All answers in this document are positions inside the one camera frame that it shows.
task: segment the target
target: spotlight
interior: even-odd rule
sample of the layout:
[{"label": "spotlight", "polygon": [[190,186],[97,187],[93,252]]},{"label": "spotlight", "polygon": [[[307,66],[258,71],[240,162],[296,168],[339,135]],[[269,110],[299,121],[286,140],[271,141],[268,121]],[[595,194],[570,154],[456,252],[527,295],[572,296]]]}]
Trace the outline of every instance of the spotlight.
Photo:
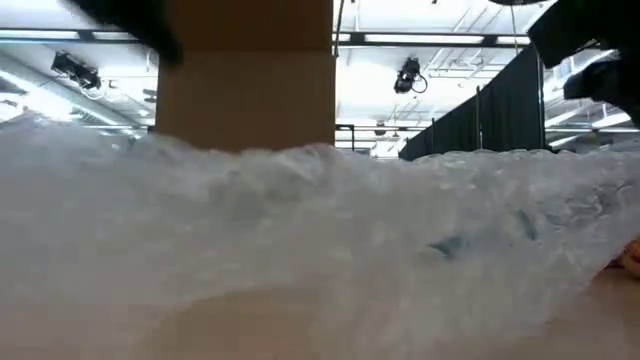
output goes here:
[{"label": "spotlight", "polygon": [[68,76],[84,90],[98,90],[102,87],[98,70],[87,67],[80,61],[71,58],[69,54],[56,53],[51,70]]},{"label": "spotlight", "polygon": [[[424,89],[421,91],[417,91],[413,87],[416,81],[419,80],[424,81],[425,84]],[[420,62],[417,58],[408,58],[404,62],[402,69],[398,71],[398,78],[393,86],[393,90],[395,90],[396,94],[406,94],[412,90],[422,94],[427,91],[427,79],[420,74]]]}]

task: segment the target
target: light fixture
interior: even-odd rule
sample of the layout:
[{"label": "light fixture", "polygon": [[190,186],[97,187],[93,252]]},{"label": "light fixture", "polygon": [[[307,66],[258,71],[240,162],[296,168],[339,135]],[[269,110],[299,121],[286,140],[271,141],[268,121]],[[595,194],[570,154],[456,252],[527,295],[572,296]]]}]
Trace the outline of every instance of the light fixture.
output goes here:
[{"label": "light fixture", "polygon": [[[421,66],[418,58],[406,59],[402,68],[398,71],[396,82],[393,85],[393,90],[396,94],[406,94],[410,91],[422,94],[427,91],[427,79],[420,74],[420,71]],[[424,89],[415,90],[414,84],[419,80],[424,81]]]},{"label": "light fixture", "polygon": [[615,115],[609,115],[601,120],[598,120],[594,122],[591,126],[593,126],[594,128],[603,128],[607,126],[622,124],[630,120],[631,120],[631,117],[628,114],[619,113]]},{"label": "light fixture", "polygon": [[496,40],[497,44],[509,44],[509,45],[529,45],[531,40],[527,36],[498,36]]},{"label": "light fixture", "polygon": [[571,128],[551,128],[546,129],[545,132],[548,133],[589,133],[592,132],[591,129],[571,129]]},{"label": "light fixture", "polygon": [[556,117],[553,117],[544,122],[544,127],[551,127],[560,124],[561,122],[567,121],[572,117],[576,116],[577,110],[567,111],[566,113],[560,114]]},{"label": "light fixture", "polygon": [[569,137],[562,138],[562,139],[559,139],[559,140],[556,140],[556,141],[552,141],[552,142],[549,143],[549,146],[558,147],[560,145],[564,145],[564,144],[566,144],[566,143],[568,143],[570,141],[573,141],[573,140],[575,140],[577,138],[578,138],[578,135],[569,136]]},{"label": "light fixture", "polygon": [[625,134],[625,133],[638,133],[640,130],[634,128],[605,128],[598,130],[601,133],[613,133],[613,134]]},{"label": "light fixture", "polygon": [[94,31],[93,36],[98,40],[106,40],[106,41],[136,40],[135,37],[121,31]]},{"label": "light fixture", "polygon": [[56,52],[51,70],[68,77],[81,89],[99,90],[102,87],[102,79],[98,75],[98,70],[88,67],[67,53]]},{"label": "light fixture", "polygon": [[2,41],[21,39],[51,39],[51,40],[78,40],[80,34],[76,31],[65,30],[0,30]]},{"label": "light fixture", "polygon": [[396,43],[437,43],[437,44],[480,44],[484,36],[478,35],[404,35],[404,34],[379,34],[366,35],[368,42],[396,42]]},{"label": "light fixture", "polygon": [[[336,41],[336,34],[333,34],[331,39],[333,41]],[[349,41],[349,40],[351,40],[351,35],[349,35],[349,34],[340,34],[338,36],[338,41]]]}]

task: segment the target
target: black cable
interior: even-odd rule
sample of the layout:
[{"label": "black cable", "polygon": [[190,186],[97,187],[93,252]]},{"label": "black cable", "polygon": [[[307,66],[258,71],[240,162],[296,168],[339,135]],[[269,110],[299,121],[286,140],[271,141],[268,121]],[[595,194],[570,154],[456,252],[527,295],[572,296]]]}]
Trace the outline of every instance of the black cable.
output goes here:
[{"label": "black cable", "polygon": [[338,23],[336,24],[336,42],[333,48],[333,56],[336,58],[340,56],[339,53],[339,45],[340,45],[340,31],[342,30],[342,11],[344,10],[344,0],[340,1],[340,8],[338,10]]},{"label": "black cable", "polygon": [[413,92],[418,93],[418,94],[424,94],[427,91],[427,88],[429,88],[429,84],[427,83],[427,79],[422,74],[418,74],[418,77],[420,79],[422,79],[422,81],[424,82],[424,89],[422,89],[421,91],[418,91],[418,90],[416,90],[415,87],[412,86],[411,90],[413,90]]}]

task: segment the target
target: black object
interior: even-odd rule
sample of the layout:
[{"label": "black object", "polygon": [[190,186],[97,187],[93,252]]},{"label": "black object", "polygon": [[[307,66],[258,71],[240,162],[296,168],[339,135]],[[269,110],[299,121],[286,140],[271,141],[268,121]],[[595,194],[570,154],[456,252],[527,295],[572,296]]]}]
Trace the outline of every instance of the black object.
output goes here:
[{"label": "black object", "polygon": [[51,64],[51,70],[69,77],[85,90],[100,89],[102,81],[98,76],[98,70],[90,68],[80,61],[73,59],[69,54],[56,53]]},{"label": "black object", "polygon": [[144,98],[145,102],[155,104],[158,102],[158,92],[152,89],[142,89],[142,93],[147,97]]},{"label": "black object", "polygon": [[480,91],[477,96],[482,148],[493,151],[544,148],[541,72],[538,54],[530,46]]},{"label": "black object", "polygon": [[171,30],[166,0],[67,0],[102,25],[115,25],[154,49],[168,65],[182,62],[183,50]]},{"label": "black object", "polygon": [[[419,79],[424,81],[425,88],[417,91],[413,86]],[[406,94],[412,90],[419,94],[427,91],[427,79],[420,74],[420,61],[417,58],[408,58],[404,62],[402,69],[398,71],[398,78],[393,85],[393,90],[395,90],[396,94]]]},{"label": "black object", "polygon": [[640,91],[632,83],[640,75],[640,42],[635,39],[637,15],[632,5],[628,0],[559,0],[528,35],[548,68],[596,44],[617,50],[618,59],[596,62],[571,77],[564,96],[608,102],[640,128]]},{"label": "black object", "polygon": [[449,111],[431,126],[433,153],[474,151],[480,148],[476,107],[474,96]]},{"label": "black object", "polygon": [[432,129],[427,128],[407,141],[407,144],[398,153],[398,157],[406,161],[413,161],[433,154],[432,140]]},{"label": "black object", "polygon": [[547,0],[489,0],[492,3],[504,6],[518,6],[518,5],[531,5]]}]

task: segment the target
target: white ceiling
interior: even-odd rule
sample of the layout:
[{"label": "white ceiling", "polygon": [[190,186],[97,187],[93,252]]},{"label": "white ceiling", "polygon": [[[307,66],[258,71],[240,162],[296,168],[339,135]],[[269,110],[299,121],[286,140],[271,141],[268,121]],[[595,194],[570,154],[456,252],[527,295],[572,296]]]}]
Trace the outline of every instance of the white ceiling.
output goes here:
[{"label": "white ceiling", "polygon": [[60,0],[0,0],[0,27],[95,29],[84,15]]},{"label": "white ceiling", "polygon": [[[335,2],[337,19],[340,0]],[[523,34],[553,3],[524,7],[502,7],[487,0],[345,0],[341,31],[443,32]],[[77,14],[59,0],[0,0],[0,28],[95,29],[90,20]],[[90,44],[0,44],[0,54],[9,55],[24,65],[70,88],[70,82],[50,70],[56,51],[65,51],[99,70],[105,80],[114,80],[118,89],[98,102],[126,118],[143,124],[153,123],[155,106],[144,102],[142,89],[154,89],[157,68],[147,61],[146,50],[133,45]],[[337,60],[336,115],[340,124],[374,126],[428,126],[475,93],[476,86],[487,84],[516,55],[514,49],[454,48],[344,48]],[[579,55],[574,65],[593,54]],[[397,95],[393,84],[397,71],[407,57],[417,57],[428,79],[424,94]],[[550,72],[549,78],[562,78],[564,67]],[[584,106],[582,102],[553,102],[550,117]],[[589,108],[590,113],[600,111]],[[580,123],[584,119],[574,117]],[[358,145],[374,147],[378,154],[394,154],[402,139],[416,131],[389,132],[383,136],[372,131],[356,133]],[[338,132],[337,138],[350,146],[351,134]]]}]

